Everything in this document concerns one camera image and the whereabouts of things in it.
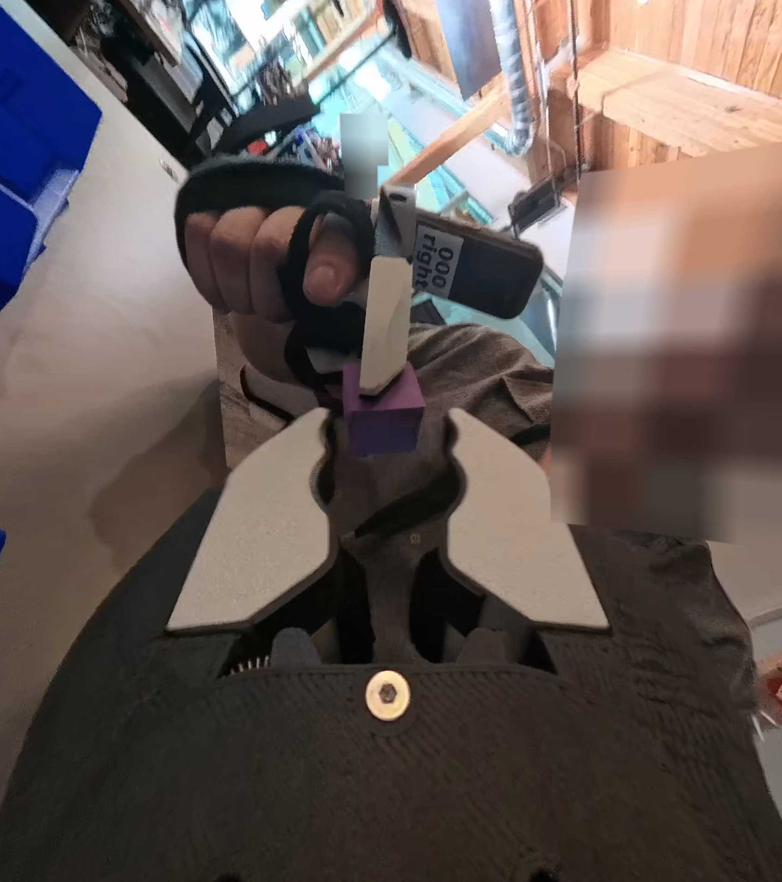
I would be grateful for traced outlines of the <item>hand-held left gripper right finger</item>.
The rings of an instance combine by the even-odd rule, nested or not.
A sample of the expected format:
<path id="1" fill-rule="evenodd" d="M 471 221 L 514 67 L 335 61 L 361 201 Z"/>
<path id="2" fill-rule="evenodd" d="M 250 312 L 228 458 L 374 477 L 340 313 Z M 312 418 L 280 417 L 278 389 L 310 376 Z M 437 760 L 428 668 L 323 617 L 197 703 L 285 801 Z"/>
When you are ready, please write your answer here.
<path id="1" fill-rule="evenodd" d="M 544 470 L 460 408 L 447 414 L 460 491 L 441 550 L 454 577 L 530 623 L 591 633 L 610 628 L 567 525 L 551 518 Z"/>

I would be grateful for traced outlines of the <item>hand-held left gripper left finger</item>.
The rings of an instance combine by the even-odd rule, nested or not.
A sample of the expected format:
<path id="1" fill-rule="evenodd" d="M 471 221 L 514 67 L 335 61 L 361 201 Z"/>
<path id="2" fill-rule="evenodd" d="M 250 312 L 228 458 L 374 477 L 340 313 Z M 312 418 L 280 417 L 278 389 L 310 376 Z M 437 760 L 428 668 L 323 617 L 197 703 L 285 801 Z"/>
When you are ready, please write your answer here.
<path id="1" fill-rule="evenodd" d="M 331 425 L 331 413 L 314 408 L 231 471 L 168 633 L 253 627 L 329 571 L 336 551 L 317 482 Z"/>

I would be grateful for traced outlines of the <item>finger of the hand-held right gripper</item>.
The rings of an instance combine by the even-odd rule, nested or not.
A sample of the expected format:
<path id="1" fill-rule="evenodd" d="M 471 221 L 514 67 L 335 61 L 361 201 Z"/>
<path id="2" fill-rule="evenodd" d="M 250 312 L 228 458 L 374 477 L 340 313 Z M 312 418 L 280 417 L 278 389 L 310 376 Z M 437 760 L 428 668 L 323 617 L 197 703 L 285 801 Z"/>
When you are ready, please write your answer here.
<path id="1" fill-rule="evenodd" d="M 376 256 L 366 293 L 359 388 L 377 397 L 402 374 L 408 359 L 411 267 L 402 257 Z"/>

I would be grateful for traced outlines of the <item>purple wooden cube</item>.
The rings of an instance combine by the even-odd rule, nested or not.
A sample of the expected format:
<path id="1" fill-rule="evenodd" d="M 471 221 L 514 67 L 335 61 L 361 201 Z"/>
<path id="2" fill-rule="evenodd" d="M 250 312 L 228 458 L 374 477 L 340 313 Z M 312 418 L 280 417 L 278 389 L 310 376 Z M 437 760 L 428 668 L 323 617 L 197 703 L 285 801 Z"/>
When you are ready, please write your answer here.
<path id="1" fill-rule="evenodd" d="M 360 363 L 342 369 L 343 418 L 348 447 L 359 458 L 409 453 L 419 443 L 425 397 L 407 362 L 399 377 L 377 396 L 360 390 Z"/>

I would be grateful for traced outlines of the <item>person's right hand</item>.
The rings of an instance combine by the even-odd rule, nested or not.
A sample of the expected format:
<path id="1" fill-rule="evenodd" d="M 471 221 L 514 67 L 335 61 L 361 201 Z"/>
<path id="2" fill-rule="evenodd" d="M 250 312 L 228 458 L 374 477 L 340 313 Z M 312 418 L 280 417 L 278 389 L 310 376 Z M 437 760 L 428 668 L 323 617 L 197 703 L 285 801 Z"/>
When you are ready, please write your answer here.
<path id="1" fill-rule="evenodd" d="M 223 215 L 187 218 L 187 267 L 198 292 L 228 316 L 243 357 L 273 380 L 294 383 L 283 357 L 292 325 L 277 269 L 303 213 L 298 206 L 269 212 L 244 207 Z M 313 304 L 330 307 L 345 299 L 363 303 L 366 281 L 359 272 L 353 228 L 341 216 L 319 216 L 310 234 L 304 293 Z"/>

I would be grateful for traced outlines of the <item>small black wall screen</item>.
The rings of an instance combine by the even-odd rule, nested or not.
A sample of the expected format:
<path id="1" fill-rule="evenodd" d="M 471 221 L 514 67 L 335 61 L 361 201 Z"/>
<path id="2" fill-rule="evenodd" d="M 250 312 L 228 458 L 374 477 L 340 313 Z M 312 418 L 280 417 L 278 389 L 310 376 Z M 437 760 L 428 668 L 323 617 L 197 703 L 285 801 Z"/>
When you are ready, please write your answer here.
<path id="1" fill-rule="evenodd" d="M 561 204 L 560 184 L 553 176 L 533 184 L 527 191 L 518 192 L 507 206 L 511 235 L 520 237 L 530 227 L 558 212 Z"/>

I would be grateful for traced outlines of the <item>grey flexible duct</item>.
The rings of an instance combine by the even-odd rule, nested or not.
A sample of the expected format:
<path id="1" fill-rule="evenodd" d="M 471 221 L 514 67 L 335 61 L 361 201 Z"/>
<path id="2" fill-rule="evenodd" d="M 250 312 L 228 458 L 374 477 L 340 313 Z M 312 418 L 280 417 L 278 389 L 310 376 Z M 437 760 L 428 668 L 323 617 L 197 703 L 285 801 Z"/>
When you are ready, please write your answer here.
<path id="1" fill-rule="evenodd" d="M 532 146 L 536 121 L 529 95 L 526 65 L 513 1 L 490 1 L 493 33 L 510 99 L 511 128 L 508 131 L 505 152 L 522 158 Z"/>

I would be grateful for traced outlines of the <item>black rectangular duct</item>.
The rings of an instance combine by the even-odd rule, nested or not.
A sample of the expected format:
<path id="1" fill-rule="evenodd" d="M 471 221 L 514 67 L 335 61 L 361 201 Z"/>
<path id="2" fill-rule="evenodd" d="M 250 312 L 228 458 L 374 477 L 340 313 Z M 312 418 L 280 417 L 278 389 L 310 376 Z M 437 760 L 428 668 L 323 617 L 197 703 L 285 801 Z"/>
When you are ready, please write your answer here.
<path id="1" fill-rule="evenodd" d="M 464 101 L 500 73 L 491 5 L 488 1 L 436 1 L 442 34 Z"/>

